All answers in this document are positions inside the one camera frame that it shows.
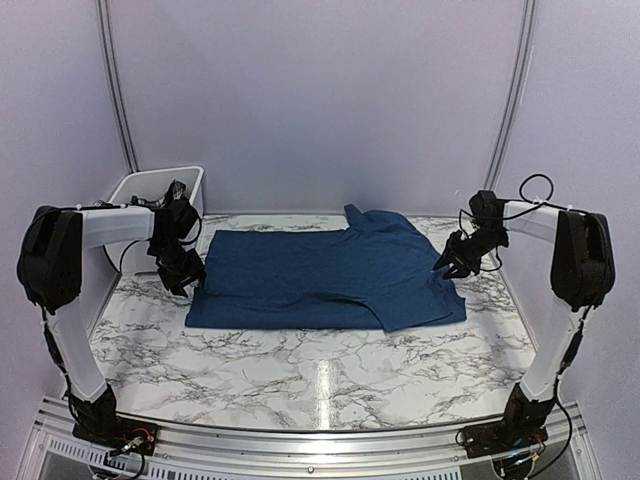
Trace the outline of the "blue t-shirt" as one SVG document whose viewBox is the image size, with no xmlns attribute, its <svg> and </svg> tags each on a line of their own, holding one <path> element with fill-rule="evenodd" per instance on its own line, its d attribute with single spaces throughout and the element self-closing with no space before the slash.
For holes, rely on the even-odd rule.
<svg viewBox="0 0 640 480">
<path fill-rule="evenodd" d="M 466 320 L 440 255 L 399 213 L 344 208 L 331 231 L 217 231 L 185 324 L 394 332 Z"/>
</svg>

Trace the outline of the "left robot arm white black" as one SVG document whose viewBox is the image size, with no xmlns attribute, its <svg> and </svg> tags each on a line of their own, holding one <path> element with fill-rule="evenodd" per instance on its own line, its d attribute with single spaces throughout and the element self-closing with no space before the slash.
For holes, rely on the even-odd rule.
<svg viewBox="0 0 640 480">
<path fill-rule="evenodd" d="M 166 290 L 183 297 L 205 279 L 205 267 L 189 234 L 200 227 L 186 199 L 163 207 L 112 205 L 39 207 L 22 240 L 17 278 L 39 307 L 50 357 L 67 386 L 79 429 L 106 445 L 126 437 L 111 386 L 99 370 L 79 312 L 85 251 L 123 242 L 146 243 Z"/>
</svg>

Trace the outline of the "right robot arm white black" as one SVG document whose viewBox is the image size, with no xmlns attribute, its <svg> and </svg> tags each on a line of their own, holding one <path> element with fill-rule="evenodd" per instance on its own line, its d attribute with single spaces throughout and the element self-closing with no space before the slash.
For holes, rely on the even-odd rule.
<svg viewBox="0 0 640 480">
<path fill-rule="evenodd" d="M 546 201 L 501 199 L 488 190 L 478 191 L 469 206 L 474 232 L 452 233 L 433 266 L 447 279 L 479 273 L 483 257 L 508 247 L 512 233 L 547 241 L 553 247 L 550 325 L 554 331 L 515 384 L 502 418 L 461 432 L 464 443 L 472 447 L 490 439 L 515 448 L 526 438 L 542 434 L 558 403 L 560 380 L 579 349 L 588 315 L 602 305 L 613 288 L 615 264 L 609 226 L 602 214 L 552 206 Z"/>
</svg>

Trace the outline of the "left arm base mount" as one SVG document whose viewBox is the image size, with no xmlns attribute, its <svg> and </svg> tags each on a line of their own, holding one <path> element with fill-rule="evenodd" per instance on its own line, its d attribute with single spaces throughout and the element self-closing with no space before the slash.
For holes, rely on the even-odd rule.
<svg viewBox="0 0 640 480">
<path fill-rule="evenodd" d="M 155 423 L 123 417 L 106 424 L 76 422 L 72 431 L 75 438 L 109 447 L 115 455 L 135 452 L 145 456 L 154 453 L 158 433 Z"/>
</svg>

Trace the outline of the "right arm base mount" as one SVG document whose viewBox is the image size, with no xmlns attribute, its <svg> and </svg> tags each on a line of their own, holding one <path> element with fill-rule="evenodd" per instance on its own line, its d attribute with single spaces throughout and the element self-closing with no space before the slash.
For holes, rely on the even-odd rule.
<svg viewBox="0 0 640 480">
<path fill-rule="evenodd" d="M 540 445 L 547 440 L 544 426 L 516 424 L 502 419 L 463 427 L 458 432 L 457 442 L 472 459 Z"/>
</svg>

